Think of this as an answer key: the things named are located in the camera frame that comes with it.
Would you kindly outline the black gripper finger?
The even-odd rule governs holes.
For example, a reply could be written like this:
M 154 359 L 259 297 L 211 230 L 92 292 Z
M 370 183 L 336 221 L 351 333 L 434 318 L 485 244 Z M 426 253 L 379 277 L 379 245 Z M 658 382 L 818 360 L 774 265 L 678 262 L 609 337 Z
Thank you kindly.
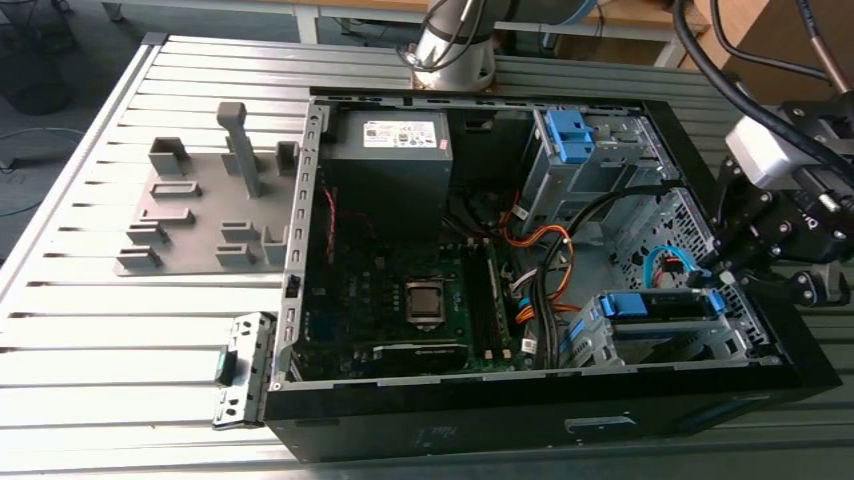
M 750 295 L 786 300 L 798 306 L 846 306 L 852 302 L 852 287 L 837 267 L 813 267 L 789 277 L 771 271 L 725 270 L 719 280 Z
M 715 273 L 769 274 L 798 232 L 797 211 L 782 192 L 751 183 L 731 155 L 718 171 L 714 206 L 706 267 Z

